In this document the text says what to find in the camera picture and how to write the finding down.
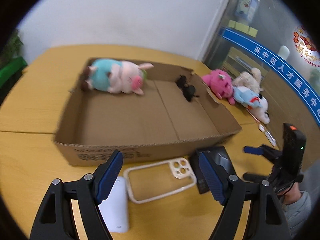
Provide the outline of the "person's right hand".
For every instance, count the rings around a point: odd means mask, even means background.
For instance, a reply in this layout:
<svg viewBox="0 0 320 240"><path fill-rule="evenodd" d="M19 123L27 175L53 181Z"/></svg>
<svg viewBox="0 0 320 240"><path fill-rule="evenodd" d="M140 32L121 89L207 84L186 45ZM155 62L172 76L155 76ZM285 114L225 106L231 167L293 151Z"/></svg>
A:
<svg viewBox="0 0 320 240"><path fill-rule="evenodd" d="M283 197L283 204L290 205L297 202L301 198L302 194L299 189L299 184L294 183L291 190Z"/></svg>

